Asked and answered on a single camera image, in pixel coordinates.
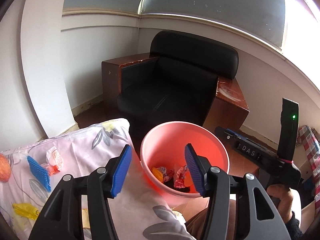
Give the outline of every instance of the pink bucket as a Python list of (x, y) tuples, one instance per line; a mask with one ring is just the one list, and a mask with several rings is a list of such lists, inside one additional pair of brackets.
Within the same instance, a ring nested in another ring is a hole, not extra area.
[(190, 193), (179, 192), (162, 184), (152, 174), (152, 167), (184, 166), (184, 148), (191, 143), (196, 153), (206, 157), (211, 165), (229, 172), (229, 157), (219, 139), (201, 126), (188, 122), (162, 123), (148, 132), (141, 144), (141, 165), (153, 188), (166, 200), (170, 207), (186, 203), (200, 197), (192, 185)]

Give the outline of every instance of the armchair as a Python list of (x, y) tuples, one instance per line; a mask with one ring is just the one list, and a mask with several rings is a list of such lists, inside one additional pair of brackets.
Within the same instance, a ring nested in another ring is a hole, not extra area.
[(164, 30), (150, 53), (102, 62), (103, 99), (110, 118), (124, 117), (134, 139), (156, 125), (185, 121), (210, 131), (237, 130), (249, 109), (235, 79), (238, 53), (190, 33)]

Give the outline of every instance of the checkered cloth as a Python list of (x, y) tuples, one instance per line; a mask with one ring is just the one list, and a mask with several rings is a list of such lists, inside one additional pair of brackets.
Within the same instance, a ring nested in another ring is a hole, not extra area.
[(320, 210), (320, 145), (310, 127), (306, 125), (299, 128), (297, 141), (303, 144), (311, 166), (313, 182), (316, 185), (315, 201), (317, 214)]

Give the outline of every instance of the brown pants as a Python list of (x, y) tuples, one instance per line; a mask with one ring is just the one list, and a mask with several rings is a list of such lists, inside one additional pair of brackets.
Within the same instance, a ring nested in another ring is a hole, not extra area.
[[(227, 240), (233, 239), (236, 222), (236, 201), (230, 199)], [(200, 239), (208, 208), (200, 211), (186, 222), (187, 231), (197, 240)]]

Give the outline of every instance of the silver bolt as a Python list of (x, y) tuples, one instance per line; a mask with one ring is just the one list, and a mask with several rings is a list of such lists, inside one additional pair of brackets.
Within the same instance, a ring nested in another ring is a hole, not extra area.
[(105, 172), (106, 172), (106, 168), (105, 167), (100, 167), (100, 168), (97, 169), (97, 173), (99, 173), (99, 174), (103, 174)]
[(247, 173), (245, 176), (246, 176), (247, 179), (250, 179), (250, 180), (254, 179), (254, 175), (251, 174), (251, 173)]
[(213, 172), (213, 173), (219, 173), (220, 169), (218, 167), (211, 167), (210, 171)]
[(64, 176), (63, 176), (63, 180), (64, 180), (64, 181), (69, 181), (69, 180), (71, 180), (71, 175), (70, 175), (70, 174), (64, 175)]

